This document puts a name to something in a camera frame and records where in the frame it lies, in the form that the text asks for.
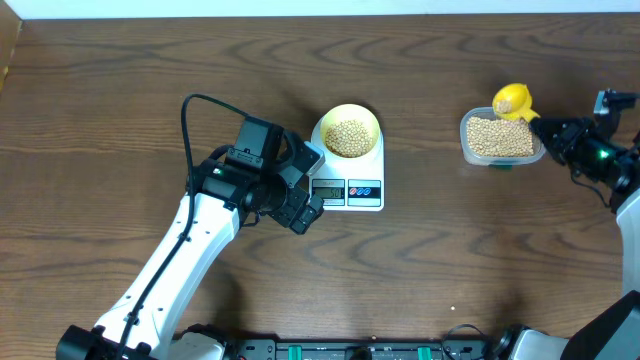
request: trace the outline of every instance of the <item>wire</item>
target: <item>wire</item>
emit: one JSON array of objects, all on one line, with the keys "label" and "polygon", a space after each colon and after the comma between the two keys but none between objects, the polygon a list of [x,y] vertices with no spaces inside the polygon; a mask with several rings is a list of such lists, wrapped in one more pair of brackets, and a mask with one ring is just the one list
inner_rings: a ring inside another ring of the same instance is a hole
[{"label": "wire", "polygon": [[[442,338],[442,341],[440,342],[440,343],[442,344],[442,352],[443,352],[443,353],[445,353],[445,354],[447,355],[447,357],[448,357],[450,360],[456,360],[456,359],[454,359],[454,358],[453,358],[453,356],[451,355],[451,353],[449,352],[449,350],[447,350],[447,348],[444,346],[444,342],[445,342],[445,341],[447,341],[447,339],[448,339],[451,335],[453,335],[456,331],[458,331],[458,330],[460,330],[460,329],[465,329],[465,328],[469,328],[469,329],[473,329],[473,330],[477,331],[477,332],[480,334],[480,336],[482,336],[482,339],[483,339],[484,341],[487,341],[487,342],[490,344],[490,342],[489,342],[489,337],[488,337],[487,335],[485,335],[482,331],[480,331],[480,329],[478,329],[477,327],[475,327],[475,326],[473,326],[473,325],[471,325],[471,324],[460,324],[460,325],[458,325],[458,326],[454,327],[453,329],[449,330],[449,332],[447,333],[447,335],[445,335],[445,336]],[[486,355],[487,355],[487,354],[486,354],[486,347],[485,347],[485,349],[483,349],[483,351],[482,351],[482,356],[481,356],[481,357],[479,357],[479,358],[475,358],[475,359],[473,359],[473,360],[480,360],[480,359],[484,359]]]},{"label": "wire", "polygon": [[207,95],[189,94],[184,99],[182,103],[182,110],[180,111],[180,125],[182,127],[182,140],[184,142],[184,152],[187,157],[187,174],[188,174],[188,180],[189,180],[189,215],[187,216],[187,224],[185,225],[182,233],[180,233],[180,236],[178,237],[178,241],[169,252],[169,255],[167,255],[167,257],[164,259],[162,264],[160,264],[160,267],[158,268],[156,273],[153,274],[153,277],[151,278],[151,280],[149,280],[149,283],[140,294],[138,301],[136,301],[136,304],[133,306],[133,310],[129,313],[129,318],[127,319],[127,323],[125,324],[124,330],[122,331],[122,336],[120,337],[120,344],[118,344],[118,347],[116,349],[115,359],[117,360],[122,359],[122,356],[124,355],[124,349],[126,348],[127,340],[129,339],[129,333],[131,333],[131,329],[133,328],[133,325],[138,320],[138,314],[140,313],[140,309],[142,309],[142,306],[144,305],[144,301],[147,299],[147,296],[155,286],[156,282],[158,282],[158,279],[160,279],[160,276],[162,276],[162,273],[164,272],[164,270],[167,268],[167,266],[169,266],[169,263],[171,262],[173,257],[176,255],[176,253],[180,249],[180,246],[182,246],[185,240],[188,239],[189,231],[191,231],[191,225],[193,224],[193,217],[194,217],[196,194],[195,194],[195,187],[194,187],[195,179],[193,174],[193,158],[191,156],[191,144],[189,142],[189,132],[187,130],[187,106],[189,105],[189,102],[193,98],[207,100],[209,102],[218,104],[244,117],[249,116],[249,114],[245,113],[244,111]]},{"label": "wire", "polygon": [[594,193],[596,193],[596,195],[598,195],[598,197],[600,198],[600,201],[602,201],[602,204],[604,205],[604,207],[606,209],[611,207],[611,204],[608,204],[605,200],[604,200],[604,196],[602,196],[602,193],[600,192],[600,190],[598,190],[595,186],[591,186],[591,185],[587,185],[585,183],[581,183],[576,179],[576,176],[573,172],[571,172],[571,181],[578,185],[578,186],[582,186],[585,187],[591,191],[593,191]]}]

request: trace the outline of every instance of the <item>plastic container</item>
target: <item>plastic container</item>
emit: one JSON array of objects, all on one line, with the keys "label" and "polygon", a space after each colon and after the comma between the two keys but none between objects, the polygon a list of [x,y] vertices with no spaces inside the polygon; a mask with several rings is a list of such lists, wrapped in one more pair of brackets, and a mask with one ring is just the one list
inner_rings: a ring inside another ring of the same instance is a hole
[{"label": "plastic container", "polygon": [[471,150],[469,139],[467,138],[467,123],[472,116],[483,119],[497,120],[498,117],[493,112],[492,107],[475,108],[469,111],[460,122],[460,144],[462,145],[462,153],[464,159],[473,165],[525,165],[534,163],[542,158],[546,152],[544,146],[536,136],[533,137],[533,155],[525,157],[498,157],[498,156],[482,156]]}]

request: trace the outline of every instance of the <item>digital kitchen scale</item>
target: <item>digital kitchen scale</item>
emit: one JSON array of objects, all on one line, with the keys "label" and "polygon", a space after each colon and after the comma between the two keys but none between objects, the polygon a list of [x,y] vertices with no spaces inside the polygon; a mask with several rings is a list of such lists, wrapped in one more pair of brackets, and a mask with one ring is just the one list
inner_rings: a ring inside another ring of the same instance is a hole
[{"label": "digital kitchen scale", "polygon": [[[357,158],[345,158],[327,148],[324,138],[331,125],[356,119],[372,136],[372,148]],[[384,140],[371,111],[359,105],[340,105],[313,129],[311,143],[324,152],[325,163],[311,177],[309,192],[324,200],[325,210],[380,211],[384,207]]]}]

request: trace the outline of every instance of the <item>yellow spoon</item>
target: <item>yellow spoon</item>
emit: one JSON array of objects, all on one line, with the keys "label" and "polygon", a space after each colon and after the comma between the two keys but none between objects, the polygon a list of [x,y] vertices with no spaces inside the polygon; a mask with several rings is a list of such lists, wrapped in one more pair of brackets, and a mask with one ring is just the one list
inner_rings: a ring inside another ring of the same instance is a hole
[{"label": "yellow spoon", "polygon": [[527,85],[516,83],[500,89],[493,98],[492,106],[493,111],[501,119],[511,121],[525,119],[530,122],[533,118],[540,117],[538,113],[531,110],[532,103],[533,98],[529,94]]}]

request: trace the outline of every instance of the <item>white background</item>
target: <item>white background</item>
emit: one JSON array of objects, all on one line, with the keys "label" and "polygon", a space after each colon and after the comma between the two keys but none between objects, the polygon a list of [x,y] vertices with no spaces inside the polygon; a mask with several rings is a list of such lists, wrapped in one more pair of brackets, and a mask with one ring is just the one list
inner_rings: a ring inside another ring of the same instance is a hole
[{"label": "white background", "polygon": [[5,0],[24,20],[640,12],[640,0]]}]

